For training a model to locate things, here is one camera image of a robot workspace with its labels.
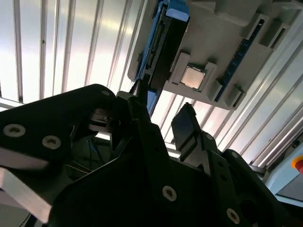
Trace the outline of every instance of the blue ram slot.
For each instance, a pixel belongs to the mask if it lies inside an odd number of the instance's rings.
[[[222,85],[221,90],[219,91],[217,97],[214,99],[215,102],[218,102],[219,98],[223,94],[223,91],[226,89],[227,84],[232,79],[234,73],[236,72],[238,66],[240,65],[241,61],[243,60],[245,54],[247,53],[248,49],[250,48],[252,42],[256,38],[257,34],[261,30],[262,26],[264,25],[264,20],[260,20],[258,25],[256,26],[255,30],[253,31],[252,35],[250,36],[250,39],[242,39],[236,53],[234,54],[231,62],[227,66],[223,77],[220,79],[220,83]]]
[[[156,105],[157,100],[157,92],[148,90],[147,92],[147,110],[148,113],[151,114],[154,106]]]

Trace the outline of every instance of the red button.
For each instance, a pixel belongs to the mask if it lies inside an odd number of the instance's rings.
[[[300,161],[296,162],[295,168],[296,168],[301,174],[303,174],[303,160],[300,160]]]

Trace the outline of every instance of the cable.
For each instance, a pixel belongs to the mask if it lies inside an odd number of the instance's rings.
[[[102,158],[102,156],[101,156],[101,154],[100,154],[100,151],[99,151],[99,149],[98,148],[96,148],[96,146],[95,146],[95,144],[94,144],[94,142],[92,141],[91,142],[92,144],[93,144],[93,146],[89,143],[89,145],[91,146],[91,148],[93,148],[93,150],[96,152],[96,154],[98,155],[98,158],[100,159],[100,161],[102,162],[102,164],[104,165],[105,164],[105,162],[103,161],[103,158]]]
[[[91,171],[91,149],[89,149],[89,170]]]
[[[66,165],[66,166],[68,166],[68,167],[70,167],[70,168],[73,168],[73,169],[76,169],[76,170],[78,170],[78,171],[80,171],[80,172],[82,172],[82,173],[89,174],[89,172],[80,170],[80,169],[78,169],[78,168],[76,168],[76,167],[73,167],[73,166],[70,166],[70,165]]]
[[[26,222],[26,220],[29,218],[29,216],[30,216],[30,213],[29,213],[28,216],[24,219],[24,221],[21,223],[21,225],[19,225],[19,227],[21,227],[21,226]]]
[[[98,158],[99,158],[100,161],[102,162],[102,165],[104,165],[105,162],[104,162],[103,159],[102,159],[102,156],[101,156],[101,154],[100,154],[100,151],[99,151],[97,148],[93,147],[93,146],[91,145],[91,143],[89,142],[89,140],[86,140],[86,141],[87,141],[87,143],[89,144],[89,149],[92,148],[92,149],[96,152],[96,154],[98,155]]]
[[[74,162],[75,164],[77,164],[78,166],[81,166],[82,168],[89,170],[89,168],[87,168],[87,167],[85,167],[85,166],[79,164],[78,162],[76,162],[76,161],[73,161],[73,162]]]

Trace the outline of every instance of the screw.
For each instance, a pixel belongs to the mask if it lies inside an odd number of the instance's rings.
[[[236,152],[232,152],[232,156],[234,156],[235,158],[237,158],[238,154]]]
[[[20,124],[8,124],[3,128],[3,133],[9,137],[20,137],[23,136],[26,129]]]
[[[228,208],[226,210],[226,214],[227,214],[228,218],[230,220],[232,220],[235,224],[240,223],[240,218],[239,218],[238,214],[233,209]]]
[[[206,134],[206,137],[209,139],[209,140],[213,140],[213,137],[209,134]]]
[[[103,90],[101,93],[104,94],[104,95],[106,95],[106,96],[109,96],[109,92],[108,91],[104,91]]]
[[[168,185],[166,185],[162,188],[162,193],[163,193],[163,196],[171,202],[173,202],[177,199],[176,191]]]
[[[42,144],[46,148],[56,150],[61,146],[61,140],[56,136],[45,136],[42,139]]]

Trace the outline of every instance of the emergency stop button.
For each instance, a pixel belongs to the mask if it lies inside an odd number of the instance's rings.
[[[292,161],[292,167],[297,169],[301,174],[303,174],[303,155],[296,157]]]

